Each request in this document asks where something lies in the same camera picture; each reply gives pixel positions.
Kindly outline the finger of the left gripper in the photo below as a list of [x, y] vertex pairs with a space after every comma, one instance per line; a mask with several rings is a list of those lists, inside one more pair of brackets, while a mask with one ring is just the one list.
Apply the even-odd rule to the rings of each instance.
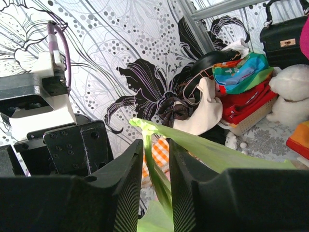
[[113, 160], [102, 120], [51, 130], [43, 139], [58, 174], [88, 176]]
[[0, 175], [25, 176], [11, 145], [3, 145], [0, 147]]

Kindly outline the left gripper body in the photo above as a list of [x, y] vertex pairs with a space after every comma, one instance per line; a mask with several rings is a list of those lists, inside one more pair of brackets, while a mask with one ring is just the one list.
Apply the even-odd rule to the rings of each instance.
[[0, 78], [0, 112], [13, 114], [16, 110], [32, 110], [53, 106], [54, 97], [68, 94], [63, 75], [40, 77], [24, 73]]

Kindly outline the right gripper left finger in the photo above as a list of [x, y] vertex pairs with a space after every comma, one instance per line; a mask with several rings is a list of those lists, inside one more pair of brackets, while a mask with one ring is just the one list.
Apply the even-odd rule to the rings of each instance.
[[134, 232], [140, 205], [143, 142], [87, 177], [2, 177], [3, 232]]

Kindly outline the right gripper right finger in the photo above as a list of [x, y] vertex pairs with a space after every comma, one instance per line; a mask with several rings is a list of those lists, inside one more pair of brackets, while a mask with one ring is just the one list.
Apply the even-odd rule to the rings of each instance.
[[169, 145], [175, 231], [308, 231], [308, 171], [228, 169], [218, 174], [174, 141]]

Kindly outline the green trash bag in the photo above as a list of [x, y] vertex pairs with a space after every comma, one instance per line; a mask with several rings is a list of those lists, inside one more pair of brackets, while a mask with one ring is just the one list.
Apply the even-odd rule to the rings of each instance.
[[191, 156], [198, 158], [200, 162], [219, 174], [229, 168], [296, 169], [289, 160], [275, 162], [251, 157], [202, 137], [159, 125], [145, 119], [132, 118], [129, 120], [129, 123], [141, 129], [145, 162], [150, 180], [155, 189], [158, 201], [161, 204], [161, 211], [164, 212], [164, 215], [167, 216], [167, 220], [170, 223], [173, 221], [171, 182], [167, 179], [152, 156], [152, 135], [154, 134], [160, 135], [165, 139], [172, 139], [176, 144], [189, 151]]

